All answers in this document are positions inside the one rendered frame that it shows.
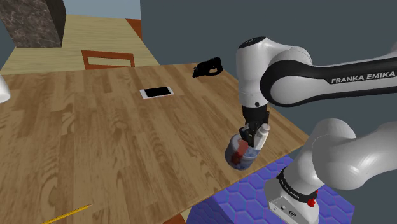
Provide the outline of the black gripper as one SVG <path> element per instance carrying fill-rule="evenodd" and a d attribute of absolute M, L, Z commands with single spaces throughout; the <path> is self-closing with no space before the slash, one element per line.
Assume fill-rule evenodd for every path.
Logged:
<path fill-rule="evenodd" d="M 270 115 L 267 105 L 255 108 L 242 106 L 242 114 L 246 121 L 245 126 L 239 129 L 242 140 L 249 143 L 252 148 L 261 148 L 263 146 L 261 125 L 268 123 Z"/>

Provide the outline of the white bottle with red label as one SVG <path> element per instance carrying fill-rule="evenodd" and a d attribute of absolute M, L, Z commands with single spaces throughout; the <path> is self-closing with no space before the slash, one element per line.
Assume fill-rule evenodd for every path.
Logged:
<path fill-rule="evenodd" d="M 225 150 L 225 160 L 237 170 L 245 170 L 251 166 L 259 155 L 269 135 L 270 125 L 262 124 L 254 135 L 254 146 L 251 147 L 245 142 L 240 134 L 235 134 Z"/>

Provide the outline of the blue hexagon patterned robot stand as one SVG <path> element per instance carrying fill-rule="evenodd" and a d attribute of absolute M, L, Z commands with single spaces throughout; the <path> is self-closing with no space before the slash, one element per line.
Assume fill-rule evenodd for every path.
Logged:
<path fill-rule="evenodd" d="M 194 205 L 186 224 L 287 224 L 268 208 L 263 186 L 293 161 L 284 156 Z M 354 206 L 330 187 L 319 189 L 319 224 L 351 224 Z"/>

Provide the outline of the black handheld tool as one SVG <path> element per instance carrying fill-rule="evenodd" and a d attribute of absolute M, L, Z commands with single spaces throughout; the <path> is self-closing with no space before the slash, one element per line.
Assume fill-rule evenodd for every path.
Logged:
<path fill-rule="evenodd" d="M 219 57 L 211 58 L 208 61 L 198 63 L 193 68 L 193 78 L 201 76 L 216 76 L 223 71 L 221 59 Z"/>

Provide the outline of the white phone with black screen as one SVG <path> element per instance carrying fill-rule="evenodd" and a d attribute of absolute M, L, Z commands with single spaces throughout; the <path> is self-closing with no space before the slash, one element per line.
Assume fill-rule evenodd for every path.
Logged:
<path fill-rule="evenodd" d="M 140 89 L 139 92 L 143 99 L 164 97 L 174 94 L 174 92 L 170 87 L 145 88 L 145 89 Z"/>

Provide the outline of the wooden table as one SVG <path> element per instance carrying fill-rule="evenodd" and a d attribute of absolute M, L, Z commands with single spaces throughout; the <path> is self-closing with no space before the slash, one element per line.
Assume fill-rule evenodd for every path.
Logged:
<path fill-rule="evenodd" d="M 0 104 L 0 224 L 162 224 L 301 147 L 270 109 L 252 166 L 224 156 L 244 124 L 237 80 L 193 78 L 192 64 L 6 75 Z M 140 89 L 173 95 L 143 99 Z"/>

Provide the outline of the red-brown wooden chair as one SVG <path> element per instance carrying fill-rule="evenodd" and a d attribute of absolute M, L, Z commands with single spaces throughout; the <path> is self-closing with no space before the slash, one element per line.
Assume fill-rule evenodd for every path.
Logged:
<path fill-rule="evenodd" d="M 103 51 L 92 51 L 92 50 L 82 50 L 83 63 L 86 70 L 92 69 L 110 69 L 110 68 L 120 68 L 120 67 L 134 67 L 134 55 L 131 53 L 118 53 L 118 52 L 103 52 Z M 113 65 L 101 65 L 101 64 L 91 64 L 88 58 L 103 58 L 103 59 L 123 59 L 128 60 L 128 66 L 113 66 Z"/>

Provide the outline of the yellow pencil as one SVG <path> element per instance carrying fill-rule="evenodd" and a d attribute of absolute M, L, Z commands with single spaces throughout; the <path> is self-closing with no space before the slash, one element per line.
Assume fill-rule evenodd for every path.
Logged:
<path fill-rule="evenodd" d="M 73 215 L 73 214 L 76 214 L 76 213 L 78 213 L 78 212 L 80 212 L 80 211 L 83 211 L 83 210 L 89 208 L 89 207 L 92 206 L 92 205 L 93 205 L 93 204 L 88 204 L 88 205 L 85 205 L 85 206 L 83 206 L 83 207 L 79 207 L 79 208 L 74 209 L 74 210 L 72 210 L 72 211 L 70 211 L 70 212 L 68 212 L 68 213 L 65 213 L 65 214 L 62 214 L 62 215 L 60 215 L 60 216 L 54 217 L 54 218 L 52 218 L 52 219 L 50 219 L 50 220 L 44 221 L 44 222 L 42 222 L 41 224 L 52 224 L 52 223 L 54 223 L 54 222 L 56 222 L 56 221 L 59 221 L 59 220 L 61 220 L 61 219 L 63 219 L 63 218 L 66 218 L 66 217 L 68 217 L 68 216 L 70 216 L 70 215 Z"/>

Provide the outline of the dark marble block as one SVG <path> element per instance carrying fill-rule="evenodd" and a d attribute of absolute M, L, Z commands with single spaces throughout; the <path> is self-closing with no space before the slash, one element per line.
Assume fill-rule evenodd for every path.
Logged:
<path fill-rule="evenodd" d="M 0 20 L 17 48 L 60 48 L 66 7 L 63 0 L 0 0 Z"/>

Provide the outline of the white rounded object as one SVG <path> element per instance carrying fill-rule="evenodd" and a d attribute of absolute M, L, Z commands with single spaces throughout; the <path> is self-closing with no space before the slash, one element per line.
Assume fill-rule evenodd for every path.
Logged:
<path fill-rule="evenodd" d="M 0 104 L 10 100 L 11 92 L 4 78 L 0 75 Z"/>

